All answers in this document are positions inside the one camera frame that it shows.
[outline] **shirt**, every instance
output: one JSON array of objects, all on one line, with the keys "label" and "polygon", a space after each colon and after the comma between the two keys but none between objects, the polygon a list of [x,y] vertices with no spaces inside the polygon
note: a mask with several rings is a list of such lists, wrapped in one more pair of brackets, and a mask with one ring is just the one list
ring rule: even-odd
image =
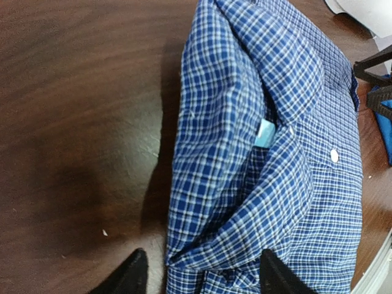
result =
[{"label": "shirt", "polygon": [[200,0],[181,83],[167,293],[260,293],[266,248],[315,291],[349,293],[363,176],[347,58],[285,0]]}]

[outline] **dark wood surface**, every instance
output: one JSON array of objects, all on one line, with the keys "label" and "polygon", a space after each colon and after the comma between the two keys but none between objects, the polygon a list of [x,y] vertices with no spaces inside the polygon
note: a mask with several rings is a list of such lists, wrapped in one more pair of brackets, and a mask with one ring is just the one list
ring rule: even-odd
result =
[{"label": "dark wood surface", "polygon": [[[293,2],[351,61],[375,53],[352,19],[319,0]],[[179,66],[196,3],[0,2],[0,293],[85,293],[137,247],[149,256],[149,293],[162,290]],[[392,171],[371,111],[359,122],[354,281],[392,219]]]}]

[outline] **wood grain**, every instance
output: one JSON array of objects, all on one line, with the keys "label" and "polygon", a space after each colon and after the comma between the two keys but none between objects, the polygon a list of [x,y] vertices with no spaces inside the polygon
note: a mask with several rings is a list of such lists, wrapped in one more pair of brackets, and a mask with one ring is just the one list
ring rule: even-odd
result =
[{"label": "wood grain", "polygon": [[[375,52],[352,19],[293,2],[351,61]],[[0,293],[85,293],[137,247],[149,293],[162,291],[179,65],[196,3],[0,2]],[[370,111],[360,124],[373,178],[358,273],[391,211]]]}]

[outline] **shirt collar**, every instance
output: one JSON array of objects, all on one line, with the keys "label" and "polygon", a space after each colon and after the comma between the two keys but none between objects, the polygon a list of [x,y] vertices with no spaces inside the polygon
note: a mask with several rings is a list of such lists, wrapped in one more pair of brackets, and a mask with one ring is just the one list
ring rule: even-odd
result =
[{"label": "shirt collar", "polygon": [[274,13],[247,1],[216,4],[257,68],[279,119],[290,123],[309,113],[323,89],[323,66],[307,40]]}]

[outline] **folded shirt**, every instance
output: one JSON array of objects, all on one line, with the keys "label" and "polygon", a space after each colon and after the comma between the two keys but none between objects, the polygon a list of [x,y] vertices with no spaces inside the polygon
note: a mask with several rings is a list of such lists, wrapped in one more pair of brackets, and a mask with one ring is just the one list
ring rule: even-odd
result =
[{"label": "folded shirt", "polygon": [[[347,58],[286,0],[200,0],[181,83],[167,293],[260,293],[263,249],[316,292],[350,293],[362,166]],[[269,148],[254,145],[263,120]]]}]

